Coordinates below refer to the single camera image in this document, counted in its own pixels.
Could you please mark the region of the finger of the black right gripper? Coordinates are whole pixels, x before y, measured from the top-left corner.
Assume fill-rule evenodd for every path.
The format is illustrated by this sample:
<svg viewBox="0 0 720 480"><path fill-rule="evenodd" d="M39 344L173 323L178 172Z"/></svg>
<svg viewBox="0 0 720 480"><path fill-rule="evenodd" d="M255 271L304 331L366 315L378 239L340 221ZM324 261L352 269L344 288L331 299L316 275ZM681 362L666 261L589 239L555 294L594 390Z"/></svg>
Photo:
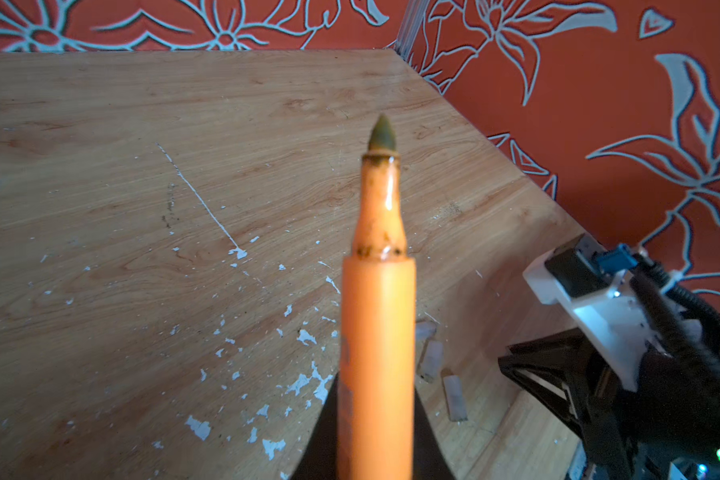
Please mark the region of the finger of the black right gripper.
<svg viewBox="0 0 720 480"><path fill-rule="evenodd" d="M579 438L592 438L594 422L589 399L600 356L585 353L510 354L498 361L501 372L536 400Z"/></svg>
<svg viewBox="0 0 720 480"><path fill-rule="evenodd" d="M588 359L594 347L580 328L572 328L511 345L508 351L508 357L518 360L570 360Z"/></svg>

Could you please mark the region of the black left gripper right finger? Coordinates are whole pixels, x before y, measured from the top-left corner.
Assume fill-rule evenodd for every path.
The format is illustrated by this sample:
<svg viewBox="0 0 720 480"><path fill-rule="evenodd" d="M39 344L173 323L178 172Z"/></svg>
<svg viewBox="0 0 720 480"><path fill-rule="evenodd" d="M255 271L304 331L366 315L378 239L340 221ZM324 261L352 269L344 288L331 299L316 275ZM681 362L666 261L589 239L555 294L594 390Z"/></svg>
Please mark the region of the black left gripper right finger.
<svg viewBox="0 0 720 480"><path fill-rule="evenodd" d="M454 480L418 391L414 391L413 478Z"/></svg>

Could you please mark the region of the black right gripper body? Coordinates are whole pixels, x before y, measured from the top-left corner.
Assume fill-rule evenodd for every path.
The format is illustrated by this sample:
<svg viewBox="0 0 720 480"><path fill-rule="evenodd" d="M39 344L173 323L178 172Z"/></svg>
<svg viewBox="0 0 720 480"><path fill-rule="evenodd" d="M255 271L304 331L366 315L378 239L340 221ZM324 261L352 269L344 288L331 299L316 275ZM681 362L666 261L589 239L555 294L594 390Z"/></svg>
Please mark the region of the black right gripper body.
<svg viewBox="0 0 720 480"><path fill-rule="evenodd" d="M599 354L586 367L588 479L720 479L720 413L674 358L648 352L635 392L609 373Z"/></svg>

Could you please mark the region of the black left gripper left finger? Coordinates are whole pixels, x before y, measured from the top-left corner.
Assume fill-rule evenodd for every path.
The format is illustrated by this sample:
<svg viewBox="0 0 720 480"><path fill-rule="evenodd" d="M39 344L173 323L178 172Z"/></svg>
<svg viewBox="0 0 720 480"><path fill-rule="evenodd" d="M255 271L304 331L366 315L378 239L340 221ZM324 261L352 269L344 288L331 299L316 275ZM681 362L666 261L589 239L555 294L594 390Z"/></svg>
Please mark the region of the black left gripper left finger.
<svg viewBox="0 0 720 480"><path fill-rule="evenodd" d="M339 375L336 375L291 480L337 479L338 385Z"/></svg>

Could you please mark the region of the orange marker pen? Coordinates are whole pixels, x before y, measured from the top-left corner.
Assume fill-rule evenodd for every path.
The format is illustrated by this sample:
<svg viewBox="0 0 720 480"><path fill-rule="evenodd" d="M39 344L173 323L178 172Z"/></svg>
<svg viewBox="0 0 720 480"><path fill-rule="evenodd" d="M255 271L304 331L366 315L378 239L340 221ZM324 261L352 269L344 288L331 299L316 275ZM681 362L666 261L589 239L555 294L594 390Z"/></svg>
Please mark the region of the orange marker pen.
<svg viewBox="0 0 720 480"><path fill-rule="evenodd" d="M380 115L361 159L360 208L342 264L337 476L413 471L416 264L401 214L396 136Z"/></svg>

